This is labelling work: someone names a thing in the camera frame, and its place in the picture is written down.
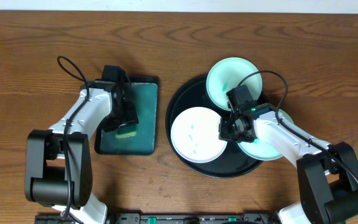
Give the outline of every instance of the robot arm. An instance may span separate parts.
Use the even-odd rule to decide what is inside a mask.
[[[353,148],[342,142],[331,145],[316,139],[291,122],[278,122],[276,107],[258,105],[243,85],[227,92],[232,108],[230,118],[222,118],[219,138],[227,141],[265,141],[287,158],[298,171],[301,202],[278,212],[284,224],[339,223],[358,215],[358,185],[353,178],[322,150],[330,151],[336,159],[352,170],[358,179],[358,160]],[[303,139],[311,139],[311,145]],[[326,174],[339,174],[339,180],[328,183]]]
[[[27,138],[25,196],[31,202],[63,211],[66,209],[68,184],[64,167],[48,166],[54,159],[69,159],[72,189],[70,216],[81,223],[105,224],[107,206],[92,193],[92,167],[89,140],[100,126],[106,132],[137,124],[133,103],[124,101],[124,73],[116,66],[105,66],[102,79],[89,82],[89,98],[68,129],[68,158],[62,149],[66,120],[85,100],[85,86],[68,113],[49,130],[33,130]]]

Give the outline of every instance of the round black tray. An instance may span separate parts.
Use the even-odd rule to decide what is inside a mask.
[[[190,162],[179,155],[172,146],[171,127],[173,121],[181,112],[189,108],[202,106],[214,110],[222,117],[230,116],[229,111],[218,108],[209,99],[205,84],[206,77],[207,75],[202,75],[188,81],[179,88],[171,99],[165,117],[165,130],[167,131],[169,143],[182,162],[201,174],[220,178],[238,177],[247,174],[258,167],[262,161],[249,157],[235,142],[228,142],[224,152],[218,158],[206,163]]]

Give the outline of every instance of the wooden table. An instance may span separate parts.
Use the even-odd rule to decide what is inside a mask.
[[[106,64],[160,78],[155,152],[92,150],[93,192],[115,212],[242,213],[299,200],[296,170],[284,158],[242,177],[214,179],[173,153],[168,102],[226,57],[284,75],[290,92],[283,109],[294,122],[318,138],[348,142],[358,156],[358,15],[0,11],[0,223],[32,223],[34,215],[53,212],[25,199],[24,171],[27,135],[56,123],[78,97],[81,83],[59,68],[57,55],[89,79]],[[281,81],[263,79],[276,103]]]

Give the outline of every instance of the green sponge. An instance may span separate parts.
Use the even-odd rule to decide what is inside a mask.
[[[136,135],[136,124],[126,126],[117,130],[116,139],[123,139]]]

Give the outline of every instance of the cable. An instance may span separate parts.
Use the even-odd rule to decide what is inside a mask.
[[[278,103],[276,110],[275,110],[275,117],[278,121],[279,124],[281,124],[285,129],[289,130],[289,132],[291,132],[292,134],[294,134],[295,136],[299,137],[300,139],[304,140],[305,142],[307,142],[308,144],[314,146],[315,148],[319,149],[323,154],[325,154],[326,156],[328,156],[329,158],[331,158],[334,162],[336,162],[340,167],[342,167],[342,169],[344,169],[347,174],[354,179],[354,181],[356,182],[356,184],[358,185],[358,178],[356,177],[356,175],[353,173],[353,171],[351,171],[351,169],[344,164],[343,162],[341,162],[337,157],[335,157],[334,155],[332,155],[328,150],[326,150],[325,148],[317,145],[316,143],[313,142],[312,139],[307,139],[305,138],[303,135],[299,134],[298,132],[292,130],[290,127],[288,127],[284,122],[282,118],[278,117],[278,112],[280,111],[281,105],[283,105],[285,98],[287,97],[287,93],[288,93],[288,84],[287,81],[284,79],[284,77],[282,77],[280,74],[278,74],[277,72],[273,72],[273,71],[269,71],[269,70],[262,70],[262,71],[258,71],[258,72],[254,72],[248,76],[246,76],[245,78],[243,78],[241,80],[241,82],[238,84],[237,87],[241,86],[241,84],[249,77],[256,75],[256,74],[262,74],[262,73],[271,73],[274,74],[276,76],[278,76],[285,85],[285,91],[284,91],[284,95],[281,98],[280,102]]]
[[[76,70],[77,72],[81,75],[82,78],[72,74],[71,72],[69,72],[60,62],[60,59],[64,59],[66,60],[68,63],[70,63]],[[70,170],[70,160],[68,157],[68,151],[71,150],[70,145],[68,144],[68,139],[67,139],[67,133],[68,130],[71,126],[71,122],[73,122],[73,119],[75,117],[75,115],[81,110],[82,107],[84,107],[85,103],[88,102],[89,97],[90,97],[90,88],[87,84],[86,78],[84,76],[84,74],[81,72],[81,70],[68,58],[64,57],[64,56],[58,56],[57,57],[57,63],[59,64],[60,68],[62,68],[67,74],[71,75],[72,77],[83,81],[86,87],[86,96],[84,98],[84,101],[79,105],[79,107],[77,107],[76,110],[74,110],[74,112],[70,115],[70,117],[66,120],[66,126],[63,132],[63,151],[64,151],[64,155],[65,155],[65,164],[66,164],[66,173],[67,173],[67,188],[68,188],[68,192],[67,192],[67,205],[66,205],[66,209],[64,211],[61,212],[60,217],[61,219],[66,219],[69,215],[70,215],[70,208],[71,208],[71,204],[72,204],[72,194],[73,194],[73,188],[71,187],[71,170]]]
[[[75,217],[73,214],[69,213],[68,216],[76,223],[78,224],[84,224],[83,222],[79,221],[79,219],[77,219],[77,217]]]
[[[129,86],[131,85],[131,79],[129,78],[129,75],[128,73],[124,72],[125,73],[125,77],[127,78],[127,82],[129,83]]]

